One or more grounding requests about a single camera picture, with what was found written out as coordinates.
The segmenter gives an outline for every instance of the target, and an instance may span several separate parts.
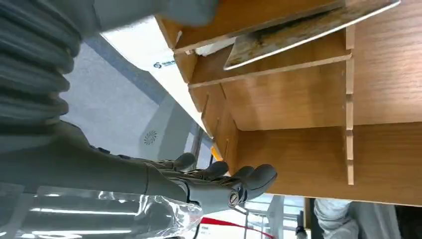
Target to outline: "fluorescent light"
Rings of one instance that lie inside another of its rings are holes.
[[[34,235],[69,235],[69,234],[76,234],[76,235],[99,235],[99,234],[125,234],[130,233],[131,230],[103,230],[103,231],[33,231],[32,234]]]
[[[64,214],[99,214],[99,215],[132,215],[132,216],[136,215],[136,213],[125,213],[125,212],[77,211],[77,210],[61,210],[61,209],[51,209],[51,208],[33,208],[30,211],[41,212],[41,213],[64,213]]]
[[[20,237],[21,238],[27,238],[27,239],[34,239],[35,238],[35,235],[34,234],[25,233],[25,234],[21,235]]]
[[[39,238],[43,239],[76,239],[76,238],[82,238],[81,235],[75,235],[75,234],[65,234],[65,235],[55,235],[55,236],[47,236],[47,235],[38,235]]]

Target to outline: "transparent plastic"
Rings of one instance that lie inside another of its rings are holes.
[[[202,209],[162,196],[0,183],[0,239],[164,239],[196,227]]]

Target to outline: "wooden board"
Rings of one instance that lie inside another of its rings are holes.
[[[223,89],[240,130],[339,126],[344,69],[340,62],[245,78]]]
[[[158,27],[163,33],[164,39],[166,39],[167,45],[169,48],[173,49],[176,46],[179,32],[182,30],[182,25],[159,15],[155,15],[155,19],[157,20]]]
[[[184,27],[175,52],[180,53],[344,5],[341,0],[220,0],[211,24]]]
[[[353,81],[354,81],[354,59],[346,61],[346,72],[344,75],[344,122],[343,122],[343,140],[344,140],[344,161],[347,172],[347,183],[354,184],[354,154],[353,154],[353,127],[354,127],[354,110],[353,110]]]
[[[183,52],[174,55],[174,60],[176,61],[177,67],[179,67],[180,74],[182,74],[183,80],[186,83],[191,81],[197,59],[198,56],[195,53],[188,55]]]
[[[356,26],[356,124],[422,121],[422,1]]]
[[[346,31],[344,31],[347,50],[355,48],[355,29],[355,25],[351,25],[346,28]]]
[[[276,167],[268,193],[422,205],[422,123],[356,126],[354,138],[353,186],[337,127],[241,131],[235,167]]]
[[[306,20],[275,26],[275,30],[265,29],[239,36],[224,69],[231,70],[279,54],[382,13],[399,3],[400,0],[362,0],[316,17],[307,17]]]
[[[224,71],[224,63],[230,53],[227,47],[207,57],[198,57],[190,88],[241,80],[245,77],[292,71],[350,59],[351,53],[344,48],[344,33],[336,32],[298,46],[281,54],[267,57],[246,66]]]

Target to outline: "wooden shelf panel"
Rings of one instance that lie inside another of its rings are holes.
[[[356,124],[422,121],[422,1],[356,25]]]
[[[344,69],[345,62],[340,62],[222,86],[240,130],[340,126],[344,121]]]
[[[237,165],[276,167],[268,191],[422,205],[422,123],[354,128],[354,185],[347,185],[340,127],[241,131]]]
[[[220,0],[214,20],[184,27],[175,47],[180,53],[344,5],[341,0]]]
[[[242,80],[278,72],[324,65],[351,58],[345,49],[344,32],[339,31],[323,38],[295,47],[288,51],[264,58],[251,64],[224,71],[223,66],[232,46],[226,47],[210,56],[198,57],[189,87]]]

